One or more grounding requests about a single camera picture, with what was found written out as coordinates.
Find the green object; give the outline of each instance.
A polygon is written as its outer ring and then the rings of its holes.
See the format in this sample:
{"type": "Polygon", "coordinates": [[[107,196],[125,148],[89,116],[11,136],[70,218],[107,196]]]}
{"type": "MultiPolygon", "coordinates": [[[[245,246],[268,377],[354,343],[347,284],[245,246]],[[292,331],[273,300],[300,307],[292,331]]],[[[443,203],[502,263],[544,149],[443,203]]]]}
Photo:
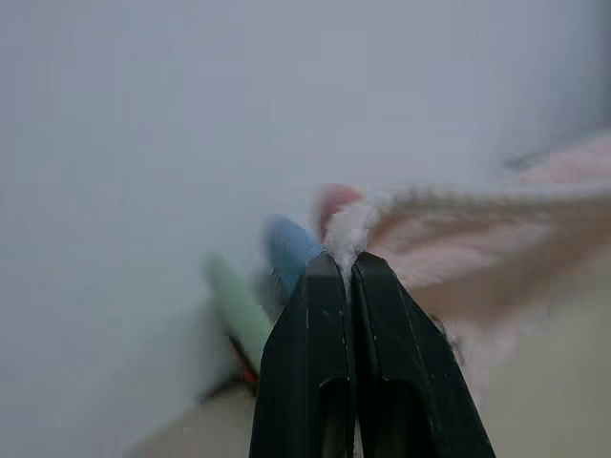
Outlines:
{"type": "Polygon", "coordinates": [[[252,367],[259,373],[263,348],[273,327],[255,293],[221,255],[206,266],[206,278],[229,332],[240,343],[252,367]]]}

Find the clip jaw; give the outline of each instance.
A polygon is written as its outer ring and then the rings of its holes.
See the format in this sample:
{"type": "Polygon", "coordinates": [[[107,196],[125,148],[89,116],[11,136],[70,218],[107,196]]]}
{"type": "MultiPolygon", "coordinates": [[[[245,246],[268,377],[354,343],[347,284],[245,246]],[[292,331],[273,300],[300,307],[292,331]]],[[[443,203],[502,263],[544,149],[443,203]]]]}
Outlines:
{"type": "Polygon", "coordinates": [[[250,458],[495,456],[444,336],[388,264],[322,254],[265,345],[250,458]]]}
{"type": "Polygon", "coordinates": [[[385,260],[352,267],[366,457],[494,457],[450,345],[385,260]]]}
{"type": "Polygon", "coordinates": [[[250,458],[351,457],[356,393],[346,290],[323,254],[265,345],[250,458]]]}

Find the pink towel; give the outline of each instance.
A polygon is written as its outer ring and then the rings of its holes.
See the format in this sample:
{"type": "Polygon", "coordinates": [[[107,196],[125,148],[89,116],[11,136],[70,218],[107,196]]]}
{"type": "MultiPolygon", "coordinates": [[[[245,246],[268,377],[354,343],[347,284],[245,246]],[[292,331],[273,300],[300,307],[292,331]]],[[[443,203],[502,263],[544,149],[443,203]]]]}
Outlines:
{"type": "Polygon", "coordinates": [[[513,185],[372,198],[334,187],[319,210],[346,280],[361,252],[386,259],[446,333],[481,407],[490,367],[549,316],[551,281],[611,254],[611,136],[552,154],[513,185]]]}

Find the white wall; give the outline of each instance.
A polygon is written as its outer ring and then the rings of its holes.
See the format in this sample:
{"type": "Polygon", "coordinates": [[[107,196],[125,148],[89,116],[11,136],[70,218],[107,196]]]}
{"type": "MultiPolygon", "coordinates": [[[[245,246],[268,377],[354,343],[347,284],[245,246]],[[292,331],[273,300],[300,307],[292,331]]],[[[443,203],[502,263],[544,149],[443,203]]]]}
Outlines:
{"type": "Polygon", "coordinates": [[[203,256],[252,272],[319,183],[486,180],[608,120],[602,3],[1,2],[0,456],[190,406],[229,364],[203,256]]]}

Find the blue object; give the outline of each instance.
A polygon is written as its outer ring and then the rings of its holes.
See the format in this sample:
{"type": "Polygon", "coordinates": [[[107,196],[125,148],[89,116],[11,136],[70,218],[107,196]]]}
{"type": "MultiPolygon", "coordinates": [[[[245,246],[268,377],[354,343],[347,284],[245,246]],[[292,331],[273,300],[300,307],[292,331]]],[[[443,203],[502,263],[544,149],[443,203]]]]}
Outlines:
{"type": "Polygon", "coordinates": [[[306,266],[325,249],[299,224],[282,216],[271,218],[265,233],[267,258],[276,275],[276,288],[286,304],[295,292],[306,266]]]}

